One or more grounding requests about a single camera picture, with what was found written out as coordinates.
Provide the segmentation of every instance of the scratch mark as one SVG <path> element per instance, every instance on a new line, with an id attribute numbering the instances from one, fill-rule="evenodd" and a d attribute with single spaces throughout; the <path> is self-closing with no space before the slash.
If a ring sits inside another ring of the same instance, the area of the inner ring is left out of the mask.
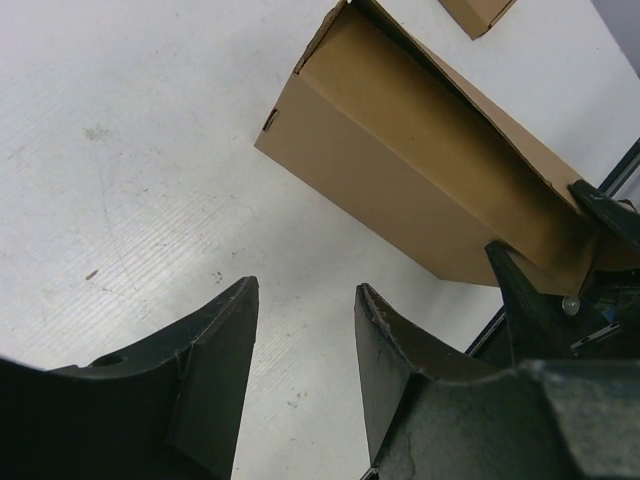
<path id="1" fill-rule="evenodd" d="M 40 314 L 42 315 L 42 321 L 43 321 L 44 323 L 47 323 L 47 320 L 48 320 L 48 318 L 47 318 L 47 312 L 45 311 L 45 309 L 44 309 L 44 307 L 43 307 L 43 305 L 42 305 L 42 300 L 39 300 L 39 301 L 38 301 L 38 306 L 40 307 Z"/>
<path id="2" fill-rule="evenodd" d="M 240 206 L 249 210 L 251 212 L 251 215 L 253 215 L 253 218 L 258 220 L 258 216 L 256 215 L 256 212 L 253 211 L 253 208 L 251 208 L 249 205 L 244 204 L 240 204 Z"/>
<path id="3" fill-rule="evenodd" d="M 153 148 L 155 150 L 155 152 L 161 156 L 162 158 L 164 158 L 164 154 L 162 153 L 162 150 L 160 150 L 158 147 L 156 147 L 153 143 L 151 144 L 151 148 Z"/>
<path id="4" fill-rule="evenodd" d="M 111 294 L 115 295 L 116 297 L 120 297 L 120 298 L 124 298 L 125 300 L 129 300 L 130 302 L 135 302 L 135 300 L 133 298 L 131 298 L 130 296 L 125 295 L 124 293 L 116 292 L 115 290 L 112 290 L 110 288 L 102 287 L 100 290 L 103 291 L 103 292 L 111 293 Z"/>
<path id="5" fill-rule="evenodd" d="M 11 153 L 11 155 L 7 157 L 7 160 L 11 160 L 12 158 L 20 155 L 25 148 L 26 148 L 26 145 L 23 145 L 20 148 L 17 148 L 16 150 L 13 151 L 13 153 Z"/>
<path id="6" fill-rule="evenodd" d="M 89 275 L 87 275 L 86 277 L 84 277 L 84 279 L 86 281 L 91 280 L 93 277 L 95 277 L 98 274 L 99 270 L 94 270 L 93 272 L 91 272 Z"/>
<path id="7" fill-rule="evenodd" d="M 200 127 L 204 128 L 204 125 L 202 124 L 202 122 L 200 121 L 200 119 L 198 118 L 198 115 L 196 115 L 195 112 L 191 112 L 191 116 L 193 117 L 193 119 L 196 121 L 196 123 L 198 125 L 200 125 Z"/>
<path id="8" fill-rule="evenodd" d="M 102 212 L 104 213 L 104 219 L 105 219 L 105 222 L 107 224 L 107 230 L 109 232 L 109 238 L 111 239 L 111 244 L 113 245 L 113 249 L 116 252 L 116 256 L 118 257 L 118 260 L 120 261 L 120 265 L 122 265 L 124 273 L 127 276 L 127 280 L 131 284 L 131 288 L 133 288 L 133 290 L 136 293 L 138 293 L 138 288 L 136 287 L 136 284 L 134 283 L 133 279 L 131 278 L 131 274 L 129 273 L 129 269 L 127 269 L 127 266 L 124 263 L 124 260 L 122 258 L 122 254 L 120 253 L 120 249 L 118 248 L 118 244 L 116 243 L 116 238 L 113 235 L 113 228 L 111 226 L 111 218 L 109 217 L 109 209 L 107 208 L 107 197 L 106 197 L 106 194 L 105 194 L 104 176 L 102 175 L 102 165 L 100 165 L 100 160 L 97 159 L 97 158 L 96 158 L 96 165 L 98 166 L 98 175 L 100 177 L 100 193 L 102 195 Z"/>
<path id="9" fill-rule="evenodd" d="M 235 155 L 233 154 L 233 148 L 231 148 L 231 138 L 229 137 L 229 134 L 227 133 L 227 152 L 229 153 L 229 156 L 231 157 L 231 161 L 233 163 L 236 162 L 236 158 Z"/>

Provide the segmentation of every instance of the cardboard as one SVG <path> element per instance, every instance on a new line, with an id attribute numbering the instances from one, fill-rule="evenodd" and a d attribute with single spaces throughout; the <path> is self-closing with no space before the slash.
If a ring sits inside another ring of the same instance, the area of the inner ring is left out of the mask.
<path id="1" fill-rule="evenodd" d="M 580 176 L 373 0 L 327 15 L 256 146 L 441 279 L 496 285 L 502 240 L 576 294 L 601 250 Z"/>
<path id="2" fill-rule="evenodd" d="M 487 33 L 516 0 L 439 0 L 472 39 Z"/>

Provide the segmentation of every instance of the cardboard box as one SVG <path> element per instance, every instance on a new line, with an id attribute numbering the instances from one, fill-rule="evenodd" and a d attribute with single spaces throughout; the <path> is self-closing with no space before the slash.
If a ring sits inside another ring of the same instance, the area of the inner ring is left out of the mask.
<path id="1" fill-rule="evenodd" d="M 472 39 L 487 33 L 516 0 L 439 0 Z"/>
<path id="2" fill-rule="evenodd" d="M 496 285 L 502 240 L 575 294 L 599 257 L 579 175 L 373 0 L 327 15 L 256 146 L 441 279 Z"/>

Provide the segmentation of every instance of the dark plastic bracket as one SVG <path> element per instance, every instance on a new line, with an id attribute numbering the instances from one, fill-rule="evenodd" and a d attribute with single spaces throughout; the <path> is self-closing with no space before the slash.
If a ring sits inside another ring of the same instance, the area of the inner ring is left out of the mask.
<path id="1" fill-rule="evenodd" d="M 257 318 L 250 277 L 85 368 L 0 360 L 0 476 L 230 479 Z"/>
<path id="2" fill-rule="evenodd" d="M 586 180 L 578 180 L 568 189 L 591 217 L 640 251 L 640 216 L 634 210 L 616 202 Z"/>
<path id="3" fill-rule="evenodd" d="M 355 316 L 369 475 L 640 476 L 636 362 L 536 360 L 501 371 L 421 330 L 369 285 L 357 289 Z"/>

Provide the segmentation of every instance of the white surface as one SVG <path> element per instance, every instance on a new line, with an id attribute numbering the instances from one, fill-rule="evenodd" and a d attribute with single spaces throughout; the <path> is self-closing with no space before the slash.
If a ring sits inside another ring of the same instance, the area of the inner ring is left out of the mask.
<path id="1" fill-rule="evenodd" d="M 436 0 L 384 4 L 589 180 L 640 135 L 640 81 L 588 0 L 518 0 L 476 42 Z M 0 352 L 83 365 L 257 275 L 235 480 L 363 473 L 356 284 L 458 348 L 499 306 L 493 289 L 437 281 L 253 149 L 331 6 L 0 7 Z"/>

